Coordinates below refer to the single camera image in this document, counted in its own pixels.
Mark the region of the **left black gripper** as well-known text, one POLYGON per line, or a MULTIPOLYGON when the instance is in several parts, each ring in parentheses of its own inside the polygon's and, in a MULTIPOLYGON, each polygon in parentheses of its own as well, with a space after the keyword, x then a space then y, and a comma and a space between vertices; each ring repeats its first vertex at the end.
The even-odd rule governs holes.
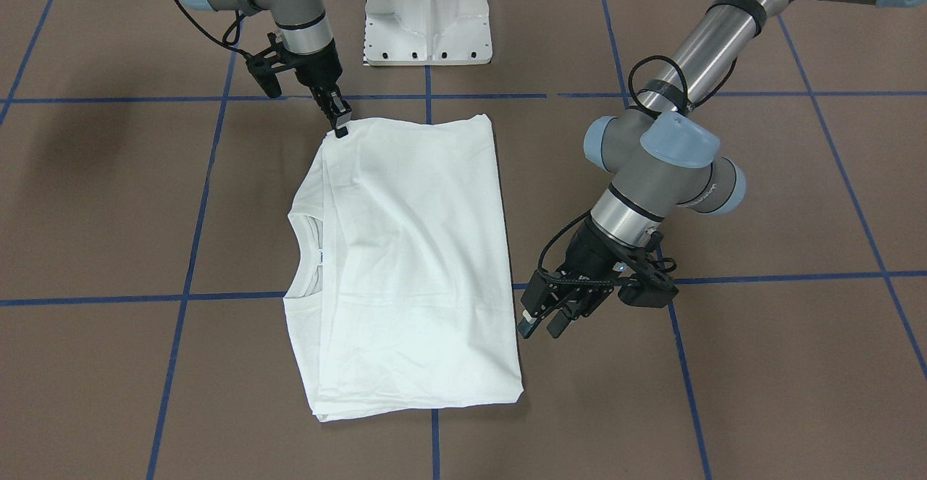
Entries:
POLYGON ((535 269, 524 288, 520 299, 524 308, 519 321, 520 338, 530 338, 543 319, 553 315, 547 332, 557 339, 573 321, 590 317, 612 295, 614 288, 630 283, 629 276, 622 276, 615 270, 620 261, 613 247, 616 244, 604 240, 589 217, 579 217, 576 232, 567 245, 565 261, 558 268, 563 277, 535 269), (605 285, 570 285, 564 278, 603 281, 605 285))

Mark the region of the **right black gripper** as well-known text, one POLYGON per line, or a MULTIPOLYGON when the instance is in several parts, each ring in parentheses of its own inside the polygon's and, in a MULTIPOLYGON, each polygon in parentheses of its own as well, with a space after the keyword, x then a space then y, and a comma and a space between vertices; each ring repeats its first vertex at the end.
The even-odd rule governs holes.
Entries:
POLYGON ((289 51, 288 61, 295 70, 298 82, 312 94, 319 94, 319 107, 335 131, 335 137, 341 139, 348 136, 352 109, 338 86, 343 68, 337 53, 337 41, 331 39, 324 48, 311 54, 289 51))

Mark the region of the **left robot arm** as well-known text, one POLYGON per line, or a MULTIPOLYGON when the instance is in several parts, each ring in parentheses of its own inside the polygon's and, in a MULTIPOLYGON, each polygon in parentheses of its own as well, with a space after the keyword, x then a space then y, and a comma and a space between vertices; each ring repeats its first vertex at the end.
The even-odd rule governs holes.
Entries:
MULTIPOLYGON (((632 103, 618 117, 595 120, 584 137, 590 162, 613 177, 596 204, 567 225, 565 260, 537 266, 521 296, 516 329, 529 338, 542 321, 550 336, 589 317, 610 295, 628 306, 663 308, 676 295, 676 262, 660 258, 660 228, 676 209, 725 215, 744 200, 746 177, 721 142, 691 113, 729 79, 746 45, 797 0, 715 0, 662 70, 638 87, 628 74, 632 103)), ((916 7, 925 0, 816 0, 875 7, 916 7)))

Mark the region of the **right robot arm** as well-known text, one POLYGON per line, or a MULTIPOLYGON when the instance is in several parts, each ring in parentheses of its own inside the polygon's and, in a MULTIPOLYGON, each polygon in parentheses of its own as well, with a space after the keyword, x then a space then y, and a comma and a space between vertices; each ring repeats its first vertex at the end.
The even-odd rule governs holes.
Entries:
POLYGON ((246 68, 270 98, 279 98, 282 89, 278 73, 292 70, 298 82, 311 91, 322 113, 329 120, 335 136, 348 134, 351 120, 350 104, 343 98, 338 80, 343 68, 337 53, 327 9, 322 0, 173 0, 178 9, 195 28, 207 35, 215 44, 241 55, 246 68), (212 37, 191 15, 189 9, 202 11, 231 11, 234 22, 221 38, 212 37), (269 33, 265 50, 252 54, 236 48, 241 22, 248 16, 266 11, 277 28, 269 33))

